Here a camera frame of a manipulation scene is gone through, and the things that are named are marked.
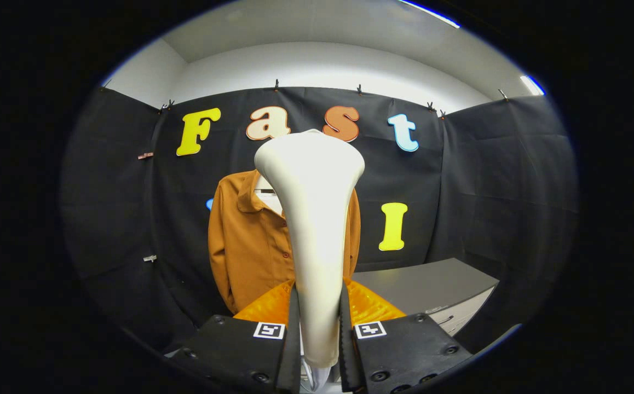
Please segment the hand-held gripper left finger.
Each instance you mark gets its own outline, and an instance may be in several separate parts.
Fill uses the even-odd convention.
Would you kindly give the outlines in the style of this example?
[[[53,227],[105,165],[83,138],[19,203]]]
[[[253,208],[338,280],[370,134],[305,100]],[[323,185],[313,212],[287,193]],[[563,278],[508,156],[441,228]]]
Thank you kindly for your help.
[[[292,283],[276,291],[287,324],[215,315],[181,346],[179,369],[217,393],[298,393],[298,294]]]

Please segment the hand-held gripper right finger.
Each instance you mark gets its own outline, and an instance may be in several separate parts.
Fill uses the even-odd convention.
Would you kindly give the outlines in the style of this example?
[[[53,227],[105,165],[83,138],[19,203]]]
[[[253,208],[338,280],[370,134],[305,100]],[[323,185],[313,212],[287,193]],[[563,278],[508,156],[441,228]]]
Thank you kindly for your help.
[[[423,393],[473,360],[430,316],[406,315],[355,280],[344,280],[339,306],[344,392]]]

